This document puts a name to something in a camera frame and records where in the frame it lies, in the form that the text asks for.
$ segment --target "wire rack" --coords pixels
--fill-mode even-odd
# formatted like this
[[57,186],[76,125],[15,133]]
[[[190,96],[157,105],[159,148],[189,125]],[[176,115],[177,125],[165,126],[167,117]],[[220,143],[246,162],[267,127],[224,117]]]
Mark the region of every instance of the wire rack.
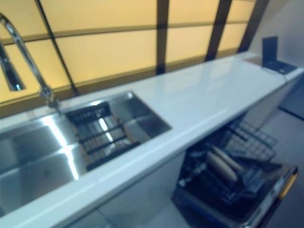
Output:
[[128,139],[107,102],[70,112],[67,116],[84,148],[88,171],[139,145]]
[[[255,197],[265,182],[261,164],[268,164],[276,155],[276,143],[276,139],[249,123],[235,120],[188,149],[179,185],[185,188],[191,181],[199,181],[227,204],[245,195]],[[240,181],[224,181],[208,167],[206,154],[213,145],[245,168],[245,172],[238,173]]]

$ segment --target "chrome faucet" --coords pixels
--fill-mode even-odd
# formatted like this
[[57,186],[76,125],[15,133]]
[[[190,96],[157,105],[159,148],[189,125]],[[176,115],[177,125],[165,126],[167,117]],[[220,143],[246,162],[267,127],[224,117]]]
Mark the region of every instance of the chrome faucet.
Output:
[[[24,57],[26,63],[28,64],[29,68],[31,69],[32,73],[34,74],[35,78],[40,84],[40,95],[46,100],[46,103],[49,107],[55,108],[59,111],[59,100],[56,98],[56,95],[53,93],[52,89],[46,84],[44,81],[38,67],[36,66],[32,56],[30,55],[28,49],[24,45],[21,36],[12,25],[12,23],[0,13],[0,22],[3,26],[7,29],[10,33],[12,39],[16,43],[17,47],[19,48],[22,56]],[[4,72],[6,81],[9,85],[10,91],[21,91],[25,89],[24,84],[22,83],[21,78],[18,76],[15,67],[10,61],[8,54],[6,53],[3,44],[0,42],[0,65]]]

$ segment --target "wall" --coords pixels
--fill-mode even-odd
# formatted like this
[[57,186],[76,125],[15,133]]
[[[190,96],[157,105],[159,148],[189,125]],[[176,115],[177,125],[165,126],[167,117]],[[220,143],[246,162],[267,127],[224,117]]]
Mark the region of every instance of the wall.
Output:
[[[18,29],[46,82],[65,99],[75,91],[81,94],[154,76],[161,64],[168,72],[203,62],[210,46],[216,48],[213,58],[235,54],[255,4],[1,0],[0,11]],[[21,92],[9,91],[0,71],[0,115],[43,105],[38,83],[3,27],[0,35],[26,86]]]
[[278,59],[304,67],[303,10],[303,0],[270,0],[250,51],[261,54],[262,38],[278,36]]

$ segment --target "kitchen sink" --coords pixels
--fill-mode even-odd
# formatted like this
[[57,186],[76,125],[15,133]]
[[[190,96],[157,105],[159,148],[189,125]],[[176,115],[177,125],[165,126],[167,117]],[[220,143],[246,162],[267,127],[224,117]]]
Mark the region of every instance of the kitchen sink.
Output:
[[1,132],[0,217],[170,128],[126,92]]

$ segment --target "white cabinet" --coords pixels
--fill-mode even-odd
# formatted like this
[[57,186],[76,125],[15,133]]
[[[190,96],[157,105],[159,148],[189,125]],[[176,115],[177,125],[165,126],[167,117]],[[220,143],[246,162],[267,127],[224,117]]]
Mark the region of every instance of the white cabinet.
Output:
[[115,228],[106,218],[98,211],[93,210],[80,219],[66,226],[66,228]]
[[99,210],[118,228],[144,227],[171,200],[185,152],[133,184]]

